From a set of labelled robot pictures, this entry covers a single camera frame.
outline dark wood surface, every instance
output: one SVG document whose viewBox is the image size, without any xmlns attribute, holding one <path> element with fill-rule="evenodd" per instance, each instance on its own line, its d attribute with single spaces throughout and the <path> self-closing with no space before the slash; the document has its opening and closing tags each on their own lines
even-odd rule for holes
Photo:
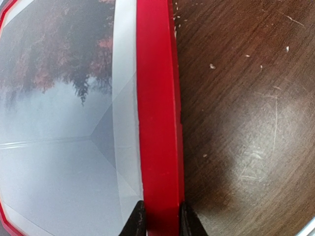
<svg viewBox="0 0 315 236">
<path fill-rule="evenodd" d="M 211 236 L 295 235 L 315 216 L 314 1 L 174 14 L 187 201 Z"/>
</svg>

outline wooden table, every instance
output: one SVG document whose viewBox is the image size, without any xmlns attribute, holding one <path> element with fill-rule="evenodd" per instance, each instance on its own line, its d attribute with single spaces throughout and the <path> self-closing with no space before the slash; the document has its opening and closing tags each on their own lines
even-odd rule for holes
<svg viewBox="0 0 315 236">
<path fill-rule="evenodd" d="M 175 0 L 186 199 L 212 236 L 315 216 L 315 5 Z"/>
</svg>

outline wood grain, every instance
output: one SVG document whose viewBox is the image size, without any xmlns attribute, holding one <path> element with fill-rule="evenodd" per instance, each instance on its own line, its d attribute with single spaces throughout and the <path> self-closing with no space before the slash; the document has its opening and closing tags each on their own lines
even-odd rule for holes
<svg viewBox="0 0 315 236">
<path fill-rule="evenodd" d="M 187 200 L 209 235 L 295 235 L 315 216 L 314 2 L 176 0 L 174 15 Z"/>
</svg>

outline red frame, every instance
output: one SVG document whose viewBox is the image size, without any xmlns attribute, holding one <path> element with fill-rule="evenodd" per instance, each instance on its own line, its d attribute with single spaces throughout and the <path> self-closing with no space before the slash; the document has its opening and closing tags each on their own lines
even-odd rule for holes
<svg viewBox="0 0 315 236">
<path fill-rule="evenodd" d="M 9 9 L 17 2 L 18 0 L 10 0 L 6 3 L 6 5 L 3 7 L 3 9 L 0 11 L 0 36 L 1 36 L 1 27 L 4 21 L 4 17 L 6 13 L 9 11 Z M 3 207 L 1 205 L 0 201 L 0 221 L 4 227 L 5 230 L 8 231 L 8 233 L 12 236 L 23 236 L 23 234 L 17 230 L 6 218 L 4 214 Z"/>
<path fill-rule="evenodd" d="M 17 2 L 9 1 L 5 14 Z M 149 236 L 179 235 L 184 200 L 181 99 L 171 0 L 137 1 L 137 97 L 144 201 Z M 7 219 L 12 236 L 23 236 Z"/>
</svg>

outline red plastic rim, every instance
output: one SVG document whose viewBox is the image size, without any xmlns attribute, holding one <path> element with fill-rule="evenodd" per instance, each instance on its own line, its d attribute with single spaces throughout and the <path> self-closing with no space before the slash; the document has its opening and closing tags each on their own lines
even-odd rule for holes
<svg viewBox="0 0 315 236">
<path fill-rule="evenodd" d="M 171 0 L 137 1 L 137 96 L 150 236 L 179 235 L 184 200 L 181 104 Z"/>
<path fill-rule="evenodd" d="M 6 3 L 3 9 L 0 11 L 0 36 L 1 36 L 1 28 L 4 23 L 4 18 L 9 9 L 17 2 L 18 0 L 10 0 Z M 5 230 L 12 236 L 23 236 L 23 234 L 17 230 L 6 218 L 4 214 L 4 210 L 0 201 L 0 220 Z"/>
</svg>

